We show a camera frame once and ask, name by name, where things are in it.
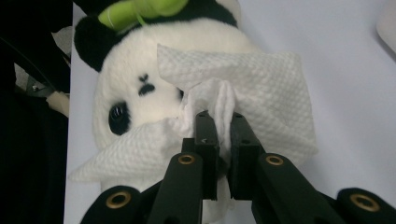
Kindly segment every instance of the white surface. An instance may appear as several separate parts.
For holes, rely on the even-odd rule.
[[[396,52],[396,0],[389,0],[382,10],[376,30],[379,36]]]
[[[267,52],[302,57],[319,154],[301,166],[317,190],[370,190],[396,206],[396,61],[375,24],[386,0],[239,0],[242,28]],[[83,16],[75,9],[75,22]],[[72,51],[67,172],[96,153],[92,98],[96,75]],[[99,184],[67,181],[64,223],[79,223]],[[254,223],[239,203],[224,223]]]

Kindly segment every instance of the plush toy head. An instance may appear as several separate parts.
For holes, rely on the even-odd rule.
[[[75,35],[78,54],[99,72],[93,109],[93,133],[99,150],[110,151],[114,147],[139,150],[131,145],[137,140],[129,137],[136,128],[181,114],[183,92],[159,75],[159,45],[206,52],[257,50],[236,28],[233,14],[239,14],[237,3],[234,0],[222,2],[233,8],[233,13],[214,0],[190,0],[176,16],[146,20],[149,25],[124,33],[104,26],[95,16],[79,22]],[[168,155],[180,150],[181,144],[167,149]],[[144,162],[146,168],[121,178],[122,171],[116,172],[117,179],[99,178],[103,190],[119,184],[144,190],[163,178],[171,156],[164,156],[161,161],[155,161],[154,157],[145,161],[137,158],[137,154],[134,159]],[[218,212],[209,220],[220,218],[223,213]]]

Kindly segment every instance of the panda eye patch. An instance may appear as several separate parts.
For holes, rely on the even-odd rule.
[[[130,115],[125,102],[113,105],[108,113],[108,125],[111,132],[122,135],[128,131],[130,125]]]

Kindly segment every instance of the panda plush toy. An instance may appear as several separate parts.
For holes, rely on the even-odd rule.
[[[182,138],[191,135],[185,127],[179,125],[177,129],[175,123],[169,122],[183,117],[182,102],[189,93],[162,78],[160,51],[262,52],[238,29],[237,0],[189,0],[175,15],[143,20],[143,25],[114,30],[92,14],[83,18],[75,31],[79,57],[99,73],[92,124],[100,152],[71,178],[100,181],[102,190],[117,185],[140,191],[151,187],[163,178],[172,156],[180,152]],[[299,145],[298,139],[304,139],[299,146],[308,149],[305,156],[310,156],[316,146],[311,136],[312,119],[309,116],[306,119],[309,130],[296,137],[294,145]],[[285,129],[290,130],[291,126],[287,124]],[[175,138],[162,137],[169,133],[174,133]],[[158,147],[163,147],[161,152],[153,153]],[[216,202],[204,202],[204,223],[220,220],[232,203],[225,177],[219,179],[218,198]]]

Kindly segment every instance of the screw hole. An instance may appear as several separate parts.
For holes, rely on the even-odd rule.
[[[350,195],[350,201],[352,201],[359,208],[369,211],[369,212],[377,212],[380,207],[379,204],[372,198],[363,195],[363,194],[352,194]]]
[[[191,155],[182,155],[178,157],[178,162],[184,165],[189,165],[195,162],[195,158]]]
[[[125,206],[131,201],[131,193],[126,190],[122,190],[110,195],[106,200],[106,206],[112,209],[117,209]]]
[[[271,165],[282,165],[283,160],[278,156],[267,156],[265,160],[270,163]]]

